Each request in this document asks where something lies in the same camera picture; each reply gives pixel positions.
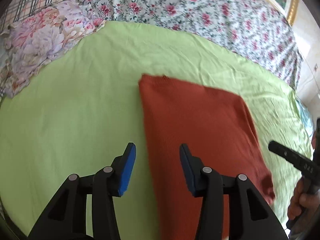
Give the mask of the person's right hand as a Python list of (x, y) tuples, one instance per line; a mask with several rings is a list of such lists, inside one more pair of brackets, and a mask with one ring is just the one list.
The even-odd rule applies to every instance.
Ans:
[(314, 216), (319, 206), (319, 191), (314, 194), (308, 194), (303, 192), (304, 179), (300, 178), (298, 181), (293, 196), (291, 197), (289, 207), (287, 209), (287, 216), (289, 220), (294, 220), (300, 216), (302, 208), (305, 208), (306, 214), (304, 219), (308, 222)]

